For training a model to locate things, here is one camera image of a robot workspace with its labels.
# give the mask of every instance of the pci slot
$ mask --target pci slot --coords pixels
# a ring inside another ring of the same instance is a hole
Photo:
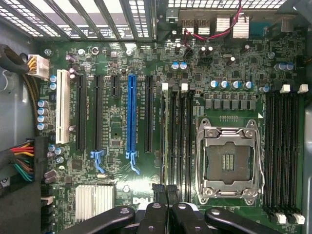
[[[139,175],[140,171],[136,167],[137,161],[136,135],[137,135],[137,77],[135,75],[129,75],[126,159],[130,160],[131,169]]]
[[[153,150],[153,115],[154,115],[154,84],[153,76],[145,78],[145,140],[144,151],[151,153]]]
[[[100,151],[103,149],[103,77],[93,76],[94,79],[94,134],[93,150]]]
[[[77,80],[76,104],[76,149],[84,150],[86,147],[86,92],[87,84],[84,75],[79,75]]]
[[[57,71],[56,144],[69,142],[70,79],[66,70]]]

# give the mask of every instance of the capacitor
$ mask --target capacitor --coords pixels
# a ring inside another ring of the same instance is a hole
[[[57,172],[56,170],[52,169],[46,173],[43,174],[44,178],[50,178],[50,177],[53,177],[53,176],[56,176],[57,175]]]
[[[49,110],[47,108],[39,108],[37,110],[38,115],[46,116],[49,113]]]
[[[226,62],[226,65],[231,66],[235,62],[235,57],[230,57],[230,59]]]
[[[185,62],[182,62],[182,63],[180,64],[180,69],[181,69],[182,71],[185,71],[186,68],[187,68],[187,64],[186,64]]]
[[[49,125],[46,124],[46,123],[39,123],[39,124],[37,125],[37,128],[38,128],[38,130],[40,130],[40,131],[46,130],[46,129],[48,129],[48,127],[49,127]]]
[[[289,62],[286,64],[286,68],[285,68],[285,71],[292,71],[294,68],[294,65],[292,62]]]
[[[174,62],[172,65],[171,65],[171,68],[172,70],[174,71],[177,71],[179,69],[179,64],[177,62]]]
[[[65,60],[68,61],[69,63],[74,63],[76,62],[75,58],[70,55],[66,55]]]
[[[50,82],[56,83],[57,82],[57,77],[54,76],[54,75],[50,76]]]
[[[226,89],[228,87],[229,83],[224,80],[220,83],[220,89]]]
[[[49,86],[49,88],[50,88],[51,90],[56,90],[56,89],[57,89],[57,84],[51,83],[50,86]]]
[[[270,88],[268,85],[259,88],[259,91],[261,93],[267,93],[267,92],[269,92],[269,90],[270,90]]]
[[[269,58],[269,59],[275,58],[275,53],[274,53],[274,52],[269,52],[268,58]]]
[[[56,156],[56,154],[54,152],[47,152],[47,158],[51,158]]]
[[[253,83],[251,81],[247,81],[244,83],[244,89],[249,90],[253,87]]]
[[[238,89],[240,87],[240,83],[238,81],[234,81],[232,84],[231,84],[231,88],[232,89]]]
[[[65,148],[64,148],[64,147],[57,147],[57,148],[54,150],[54,153],[55,153],[56,155],[62,155],[64,152],[65,152]]]
[[[211,89],[215,89],[217,86],[218,86],[218,81],[216,81],[216,80],[210,81],[209,87],[210,87]]]
[[[276,71],[284,71],[286,69],[286,64],[284,64],[283,62],[280,62],[274,66],[274,69]]]
[[[181,43],[175,44],[175,53],[178,54],[180,50],[181,50]]]
[[[49,120],[48,116],[38,116],[37,117],[37,121],[39,123],[46,123],[46,122],[48,122],[48,120]]]
[[[208,48],[207,48],[205,54],[206,54],[206,55],[210,55],[210,54],[213,52],[213,50],[214,50],[214,49],[213,49],[212,46],[208,46]]]
[[[48,107],[49,106],[49,103],[45,100],[39,100],[37,104],[38,104],[38,107]]]
[[[206,52],[206,47],[205,47],[205,46],[202,46],[202,47],[200,48],[200,50],[198,51],[198,54],[199,54],[199,55],[203,55],[205,52]]]
[[[63,163],[64,162],[64,158],[63,157],[57,157],[56,162],[57,163]]]
[[[240,53],[244,54],[249,50],[250,50],[250,45],[247,44],[247,45],[244,45],[244,47],[240,50]]]
[[[56,144],[49,144],[48,151],[53,152],[58,146]]]
[[[77,72],[74,68],[70,68],[70,69],[69,69],[69,73],[70,73],[70,74],[78,75],[78,72]]]
[[[56,177],[56,176],[53,176],[53,177],[50,177],[50,178],[46,178],[46,179],[44,180],[44,183],[46,183],[46,184],[51,184],[51,183],[55,183],[56,180],[57,180],[57,177]]]

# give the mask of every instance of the black connector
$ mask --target black connector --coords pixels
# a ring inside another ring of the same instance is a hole
[[[77,80],[76,104],[76,149],[84,150],[86,147],[86,97],[87,84],[84,75],[79,75]]]
[[[145,143],[144,151],[151,153],[153,150],[153,117],[154,117],[154,82],[153,76],[145,77]]]
[[[93,135],[93,150],[99,151],[103,149],[103,77],[93,76],[95,83],[94,95],[94,135]]]

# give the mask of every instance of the white connector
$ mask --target white connector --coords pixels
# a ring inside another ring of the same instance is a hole
[[[69,142],[70,78],[66,70],[57,73],[56,144]]]
[[[29,71],[27,73],[30,76],[38,77],[44,81],[49,80],[49,60],[41,57],[40,55],[28,55],[28,59],[35,57],[35,63],[32,67],[34,67],[34,70]]]

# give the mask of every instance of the mounting screw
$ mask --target mounting screw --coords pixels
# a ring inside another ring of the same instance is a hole
[[[186,205],[183,204],[183,203],[180,203],[180,204],[178,204],[178,207],[179,207],[180,209],[185,209],[185,208],[186,208]]]

